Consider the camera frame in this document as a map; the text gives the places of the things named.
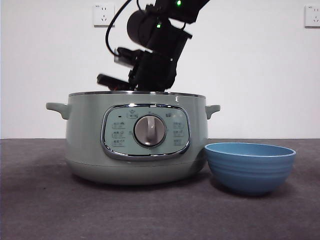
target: black cable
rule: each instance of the black cable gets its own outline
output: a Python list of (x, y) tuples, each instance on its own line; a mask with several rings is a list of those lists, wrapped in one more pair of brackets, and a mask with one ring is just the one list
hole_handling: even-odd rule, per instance
[(138, 6), (138, 9), (139, 9), (141, 12), (143, 12), (143, 10), (142, 10), (141, 7), (140, 7), (139, 0), (136, 0), (136, 5)]
[(127, 0), (122, 7), (119, 9), (119, 11), (114, 15), (113, 19), (110, 22), (110, 25), (108, 26), (108, 29), (106, 30), (106, 34), (105, 34), (105, 44), (106, 47), (108, 48), (108, 50), (110, 51), (110, 53), (112, 53), (113, 55), (120, 57), (119, 54), (114, 53), (114, 51), (111, 49), (110, 45), (109, 45), (109, 33), (110, 30), (112, 28), (112, 26), (114, 25), (116, 19), (119, 17), (119, 15), (121, 14), (121, 12), (126, 8), (126, 6), (131, 2), (132, 0)]
[(187, 23), (185, 22), (181, 30), (185, 30)]

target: ceramic bowl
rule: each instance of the ceramic bowl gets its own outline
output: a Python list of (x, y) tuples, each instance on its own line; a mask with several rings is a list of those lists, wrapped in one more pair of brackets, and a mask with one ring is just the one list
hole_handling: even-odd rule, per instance
[(290, 175), (296, 152), (290, 148), (243, 142), (205, 146), (208, 165), (216, 179), (244, 195), (274, 191)]

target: wall socket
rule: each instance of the wall socket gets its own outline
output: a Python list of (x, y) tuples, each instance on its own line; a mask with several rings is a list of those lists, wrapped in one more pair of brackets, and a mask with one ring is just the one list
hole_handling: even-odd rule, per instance
[(96, 3), (93, 7), (93, 25), (95, 27), (107, 27), (115, 16), (114, 3)]
[(304, 26), (306, 28), (320, 28), (320, 4), (304, 7)]

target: control knob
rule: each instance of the control knob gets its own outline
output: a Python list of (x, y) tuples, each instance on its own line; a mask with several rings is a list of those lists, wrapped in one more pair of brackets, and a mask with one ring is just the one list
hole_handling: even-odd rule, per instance
[(140, 118), (134, 126), (137, 141), (146, 147), (153, 147), (162, 142), (166, 135), (164, 122), (153, 115)]

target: control panel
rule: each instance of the control panel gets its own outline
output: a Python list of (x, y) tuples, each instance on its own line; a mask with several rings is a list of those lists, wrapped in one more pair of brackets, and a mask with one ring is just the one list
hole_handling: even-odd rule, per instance
[(104, 115), (101, 144), (112, 157), (158, 157), (181, 153), (190, 143), (186, 112), (160, 104), (129, 104)]

